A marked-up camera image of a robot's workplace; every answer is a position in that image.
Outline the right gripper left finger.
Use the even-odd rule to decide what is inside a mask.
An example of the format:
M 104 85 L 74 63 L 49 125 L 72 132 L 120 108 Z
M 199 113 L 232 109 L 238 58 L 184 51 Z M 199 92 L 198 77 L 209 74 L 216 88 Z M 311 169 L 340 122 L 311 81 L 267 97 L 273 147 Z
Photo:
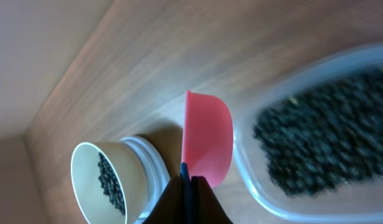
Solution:
M 181 175 L 173 177 L 143 224 L 184 223 L 184 182 Z

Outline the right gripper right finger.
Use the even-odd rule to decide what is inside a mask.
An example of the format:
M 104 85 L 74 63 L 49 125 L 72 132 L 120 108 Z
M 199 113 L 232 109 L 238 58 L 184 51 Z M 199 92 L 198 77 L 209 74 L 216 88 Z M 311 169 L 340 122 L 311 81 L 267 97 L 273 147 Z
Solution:
M 195 202 L 195 223 L 232 224 L 205 177 L 191 178 Z

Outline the pink scoop with blue handle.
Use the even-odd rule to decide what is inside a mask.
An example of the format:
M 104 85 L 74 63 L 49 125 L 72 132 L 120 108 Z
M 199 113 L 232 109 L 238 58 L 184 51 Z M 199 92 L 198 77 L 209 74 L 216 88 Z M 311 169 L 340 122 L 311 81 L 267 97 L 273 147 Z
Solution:
M 181 176 L 185 185 L 186 222 L 196 222 L 196 193 L 191 178 L 203 177 L 209 187 L 220 185 L 230 167 L 234 143 L 230 111 L 218 97 L 186 92 Z

